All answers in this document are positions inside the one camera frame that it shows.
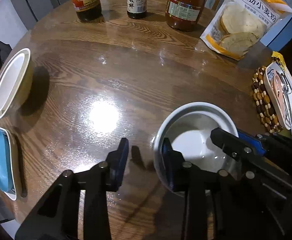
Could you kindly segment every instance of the orange and white package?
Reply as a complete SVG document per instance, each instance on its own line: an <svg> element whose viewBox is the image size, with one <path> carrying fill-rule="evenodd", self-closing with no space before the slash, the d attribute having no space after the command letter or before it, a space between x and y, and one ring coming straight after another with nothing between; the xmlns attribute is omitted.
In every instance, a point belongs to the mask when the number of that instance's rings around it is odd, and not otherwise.
<svg viewBox="0 0 292 240"><path fill-rule="evenodd" d="M290 13L292 9L282 0L224 0L200 38L212 50L240 60Z"/></svg>

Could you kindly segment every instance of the metal bolt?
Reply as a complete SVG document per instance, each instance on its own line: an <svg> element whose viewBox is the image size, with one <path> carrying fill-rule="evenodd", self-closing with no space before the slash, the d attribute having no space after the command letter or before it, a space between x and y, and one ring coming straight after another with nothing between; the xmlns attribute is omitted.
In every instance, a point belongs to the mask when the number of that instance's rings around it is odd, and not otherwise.
<svg viewBox="0 0 292 240"><path fill-rule="evenodd" d="M245 147L245 148L244 148L244 151L245 151L246 153L251 153L251 152L252 152L252 149L249 148L249 147Z"/></svg>
<svg viewBox="0 0 292 240"><path fill-rule="evenodd" d="M220 170L220 171L218 172L218 174L219 174L220 176L222 176L222 177L227 177L227 176L228 176L228 172L225 171L225 170Z"/></svg>
<svg viewBox="0 0 292 240"><path fill-rule="evenodd" d="M183 165L184 168L187 168L188 169L188 168L191 167L192 164L190 162L183 162L182 165Z"/></svg>
<svg viewBox="0 0 292 240"><path fill-rule="evenodd" d="M63 172L63 176L64 176L64 177L69 177L71 174L73 174L73 171L72 171L72 170L65 170L65 171Z"/></svg>
<svg viewBox="0 0 292 240"><path fill-rule="evenodd" d="M246 172L246 177L248 179L253 179L255 177L255 173L253 173L252 171L247 171Z"/></svg>
<svg viewBox="0 0 292 240"><path fill-rule="evenodd" d="M98 166L103 169L103 168L106 168L108 166L108 163L107 162L100 162L98 164Z"/></svg>

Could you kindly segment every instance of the ketchup bottle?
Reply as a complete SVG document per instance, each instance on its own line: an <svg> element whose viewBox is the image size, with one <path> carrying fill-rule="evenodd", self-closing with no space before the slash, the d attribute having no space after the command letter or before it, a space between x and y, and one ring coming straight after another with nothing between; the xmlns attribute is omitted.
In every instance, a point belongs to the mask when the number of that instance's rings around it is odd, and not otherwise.
<svg viewBox="0 0 292 240"><path fill-rule="evenodd" d="M168 0L166 21L170 27L191 31L196 26L205 0Z"/></svg>

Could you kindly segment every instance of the white label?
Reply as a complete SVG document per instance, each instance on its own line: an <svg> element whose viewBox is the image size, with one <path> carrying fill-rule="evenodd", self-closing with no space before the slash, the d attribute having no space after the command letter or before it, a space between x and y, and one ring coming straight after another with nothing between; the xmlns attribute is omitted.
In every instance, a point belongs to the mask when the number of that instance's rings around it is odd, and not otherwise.
<svg viewBox="0 0 292 240"><path fill-rule="evenodd" d="M183 20L196 21L199 10L189 9L170 1L168 13Z"/></svg>
<svg viewBox="0 0 292 240"><path fill-rule="evenodd" d="M280 15L269 5L262 0L237 0L242 6L250 11L251 14L258 17L267 28L270 28L279 19Z"/></svg>
<svg viewBox="0 0 292 240"><path fill-rule="evenodd" d="M147 0L127 0L127 11L142 13L147 10Z"/></svg>

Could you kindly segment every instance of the wooden table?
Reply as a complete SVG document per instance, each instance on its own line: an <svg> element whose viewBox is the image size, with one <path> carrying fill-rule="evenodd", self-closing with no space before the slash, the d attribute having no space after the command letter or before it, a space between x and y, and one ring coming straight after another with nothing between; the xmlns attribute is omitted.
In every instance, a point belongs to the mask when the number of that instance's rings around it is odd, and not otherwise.
<svg viewBox="0 0 292 240"><path fill-rule="evenodd" d="M252 70L199 39L213 13L204 9L202 26L180 32L166 24L166 1L149 0L148 16L134 20L126 0L101 0L103 17L91 23L81 23L69 1L13 49L9 57L28 47L36 64L30 97L0 120L22 155L25 198L13 202L0 192L17 221L62 171L91 168L127 137L135 147L123 184L107 195L113 239L179 239L183 200L161 185L152 163L164 119L183 104L206 101L238 128L264 132L249 95Z"/></svg>

